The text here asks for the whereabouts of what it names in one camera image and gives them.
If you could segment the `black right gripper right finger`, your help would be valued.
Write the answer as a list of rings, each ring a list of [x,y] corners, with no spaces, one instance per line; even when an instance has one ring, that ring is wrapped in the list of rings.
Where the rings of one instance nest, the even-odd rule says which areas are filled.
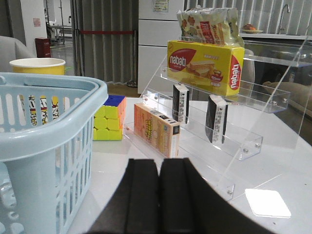
[[[160,171],[162,234],[269,234],[224,200],[188,158],[165,159]]]

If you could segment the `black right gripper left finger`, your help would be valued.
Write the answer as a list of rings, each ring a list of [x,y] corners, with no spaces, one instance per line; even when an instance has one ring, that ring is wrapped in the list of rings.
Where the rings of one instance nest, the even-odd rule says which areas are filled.
[[[125,173],[89,234],[157,234],[158,172],[151,159],[129,159]]]

